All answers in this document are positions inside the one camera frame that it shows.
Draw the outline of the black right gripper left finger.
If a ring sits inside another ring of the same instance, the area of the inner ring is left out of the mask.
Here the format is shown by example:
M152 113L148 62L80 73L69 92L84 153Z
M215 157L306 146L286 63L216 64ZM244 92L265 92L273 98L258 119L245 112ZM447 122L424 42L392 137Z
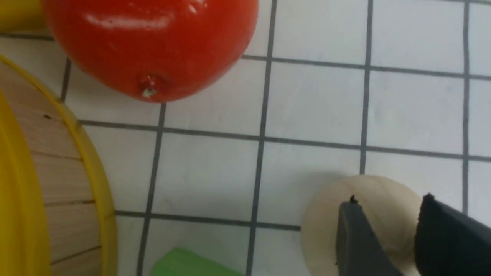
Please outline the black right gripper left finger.
M390 261L354 196L339 206L336 233L339 276L401 276Z

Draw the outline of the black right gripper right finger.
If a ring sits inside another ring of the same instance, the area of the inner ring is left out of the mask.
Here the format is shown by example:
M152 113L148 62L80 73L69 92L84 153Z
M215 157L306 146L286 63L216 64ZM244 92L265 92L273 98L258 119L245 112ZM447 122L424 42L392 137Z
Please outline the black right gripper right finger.
M489 276L491 229L427 194L420 206L414 257L421 276Z

